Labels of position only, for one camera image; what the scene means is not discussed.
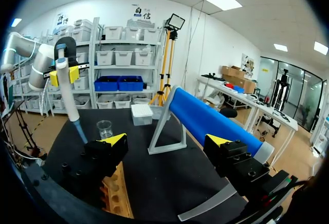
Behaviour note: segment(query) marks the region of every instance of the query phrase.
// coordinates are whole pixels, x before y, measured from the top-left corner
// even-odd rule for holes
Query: white wall
[[[81,0],[51,10],[31,24],[20,33],[24,35],[40,36],[47,29],[53,30],[56,14],[63,12],[69,17],[69,25],[77,19],[83,18],[93,21],[100,17],[100,23],[106,26],[126,26],[127,20],[132,18],[132,4],[152,9],[153,20],[156,26],[161,26],[172,13],[186,19],[176,41],[172,84],[181,85],[185,63],[188,53],[190,26],[192,34],[195,29],[190,46],[187,67],[186,90],[194,91],[196,77],[209,72],[218,73],[220,66],[240,66],[242,54],[254,59],[255,70],[253,79],[257,79],[260,62],[260,51],[246,38],[222,22],[198,10],[192,12],[185,5],[167,0]]]
[[[286,62],[286,63],[292,64],[292,65],[298,66],[300,68],[303,68],[303,69],[319,76],[322,79],[327,78],[326,72],[324,70],[316,68],[312,64],[307,64],[307,63],[297,61],[297,60],[294,60],[294,59],[291,59],[291,58],[283,57],[283,56],[280,56],[280,55],[277,55],[277,54],[274,54],[274,53],[264,53],[264,52],[262,52],[261,56],[268,57],[268,58],[271,58],[271,59],[275,59],[275,60],[278,60],[278,61],[282,61],[282,62]]]

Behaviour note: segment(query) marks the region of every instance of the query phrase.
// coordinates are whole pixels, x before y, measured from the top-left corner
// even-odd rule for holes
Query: white box
[[[115,51],[115,64],[117,66],[130,66],[132,63],[133,52]]]
[[[53,86],[52,84],[48,84],[48,91],[49,92],[56,92],[56,91],[58,91],[58,90],[60,90],[60,88],[59,87],[55,87],[55,86]]]
[[[77,109],[91,109],[90,96],[78,96],[75,98]]]
[[[126,27],[125,28],[125,39],[127,41],[129,40],[140,40],[140,35],[141,35],[142,29],[136,28],[136,27]]]
[[[96,54],[98,66],[113,65],[113,51],[97,51]]]
[[[135,52],[136,66],[149,66],[151,64],[152,52]]]
[[[77,29],[72,32],[72,38],[76,42],[89,42],[90,41],[90,30]]]
[[[78,63],[88,62],[88,53],[77,53],[77,62]]]
[[[80,76],[77,80],[73,83],[74,89],[88,89],[89,88],[89,79],[88,76]]]
[[[114,95],[101,95],[97,99],[97,106],[99,109],[111,109],[113,108]]]
[[[144,41],[158,42],[160,30],[157,29],[144,29]]]
[[[40,109],[39,97],[34,97],[31,99],[31,103],[34,109]]]
[[[147,104],[133,104],[132,116],[134,126],[152,124],[153,112]]]
[[[72,36],[73,26],[63,26],[59,33],[59,38],[64,38],[66,36]]]
[[[105,27],[105,40],[120,40],[123,27]]]
[[[23,93],[29,93],[31,91],[31,88],[30,88],[28,82],[25,82],[22,84],[22,89],[23,89]]]
[[[93,24],[89,20],[76,20],[74,22],[74,30],[87,29],[92,30]]]
[[[21,67],[21,76],[24,77],[24,76],[30,75],[31,69],[32,69],[31,65],[26,65],[26,66]]]
[[[130,108],[132,98],[129,95],[117,94],[114,97],[115,108]]]
[[[60,110],[64,109],[64,102],[62,98],[54,99],[52,102],[55,106],[55,109],[60,109]]]

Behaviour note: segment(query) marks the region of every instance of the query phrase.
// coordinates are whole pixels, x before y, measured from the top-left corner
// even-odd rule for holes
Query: cable
[[[187,58],[186,58],[186,63],[185,63],[185,68],[184,68],[184,74],[183,74],[183,78],[182,78],[182,80],[181,80],[181,84],[183,83],[183,80],[184,80],[183,89],[186,89],[187,65],[188,65],[188,61],[189,61],[189,55],[190,55],[191,43],[192,43],[192,40],[193,40],[194,34],[195,34],[195,32],[196,32],[197,25],[198,25],[199,20],[200,20],[200,17],[201,17],[201,13],[202,13],[202,9],[203,9],[203,7],[204,7],[204,3],[205,3],[205,0],[203,0],[203,2],[202,2],[202,6],[201,6],[201,10],[200,10],[200,14],[199,14],[199,17],[198,17],[198,19],[197,19],[197,22],[196,22],[196,25],[195,25],[195,28],[194,28],[193,34],[192,34],[192,12],[193,12],[193,8],[191,7],[191,13],[190,13],[190,39],[189,39],[189,47],[188,47],[188,51],[187,51]]]

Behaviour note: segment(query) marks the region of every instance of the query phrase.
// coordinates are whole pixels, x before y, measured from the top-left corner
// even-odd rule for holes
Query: table
[[[198,89],[199,89],[199,85],[200,83],[202,84],[205,84],[206,87],[205,87],[205,90],[204,90],[204,93],[203,93],[203,96],[202,96],[202,100],[204,99],[204,95],[206,93],[206,90],[207,90],[207,87],[211,87],[211,88],[214,88],[216,90],[218,90],[219,92],[223,93],[223,94],[226,94],[228,95],[229,97],[231,98],[234,98],[242,103],[245,103],[247,106],[251,107],[251,111],[249,113],[249,116],[248,116],[248,119],[246,121],[246,123],[243,125],[243,124],[240,124],[243,126],[243,129],[244,130],[249,130],[250,129],[250,125],[251,125],[251,120],[252,120],[252,117],[254,117],[257,109],[258,109],[258,105],[250,100],[248,100],[247,98],[245,98],[242,94],[236,94],[232,91],[232,89],[230,88],[227,88],[223,85],[221,85],[219,83],[219,81],[217,80],[214,80],[214,79],[208,79],[208,78],[205,78],[205,77],[198,77],[197,78],[197,85],[196,85],[196,88],[195,88],[195,94],[194,96],[197,95],[198,93]]]
[[[123,160],[124,177],[130,205],[136,219],[179,221],[186,212],[223,189],[228,181],[220,178],[206,155],[187,136],[187,148],[149,155],[147,148],[157,121],[152,125],[134,126],[130,109],[80,109],[80,122],[88,140],[100,139],[96,123],[112,121],[114,135],[127,133],[129,152]],[[179,123],[166,123],[159,145],[180,141]],[[74,125],[67,121],[58,134],[43,169],[52,179],[61,179],[61,165],[72,151],[83,146]],[[191,220],[202,223],[227,223],[237,217],[246,201],[238,194]]]
[[[263,115],[267,115],[270,118],[278,121],[280,124],[287,126],[290,131],[288,136],[286,137],[284,143],[281,145],[280,149],[277,151],[276,155],[274,156],[271,166],[273,166],[276,161],[279,159],[279,157],[282,155],[282,153],[284,152],[284,150],[287,148],[288,144],[290,143],[291,139],[293,138],[294,134],[296,131],[298,131],[298,123],[296,120],[294,120],[292,117],[289,117],[288,115],[286,115],[285,117],[288,118],[289,122],[286,121],[285,119],[282,118],[282,116],[280,114],[276,115],[274,114],[274,108],[273,107],[267,107],[267,106],[263,106],[263,105],[258,105],[258,109],[256,111],[256,114],[251,122],[251,125],[248,128],[248,132],[252,133],[252,128],[254,126],[254,124],[256,123],[256,119],[258,117],[259,112],[262,112],[262,116],[260,117],[255,130],[257,130],[259,124],[261,123],[262,117]]]

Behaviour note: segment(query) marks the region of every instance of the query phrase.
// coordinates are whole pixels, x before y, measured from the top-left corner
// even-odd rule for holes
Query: tripod
[[[166,29],[167,29],[167,39],[166,39],[166,46],[165,46],[164,57],[163,57],[162,71],[161,71],[161,74],[160,74],[160,90],[153,97],[153,99],[149,102],[149,104],[152,104],[158,98],[159,99],[159,106],[163,106],[164,102],[168,98],[169,91],[171,91],[170,75],[171,75],[171,69],[172,69],[172,64],[173,64],[175,41],[177,39],[177,30],[176,29],[172,29],[170,27],[166,28]],[[166,74],[167,75],[167,83],[165,85],[163,85],[163,79],[165,78],[165,70],[166,70],[166,62],[167,62],[167,55],[168,55],[169,40],[171,40],[169,68],[168,68],[168,73]]]

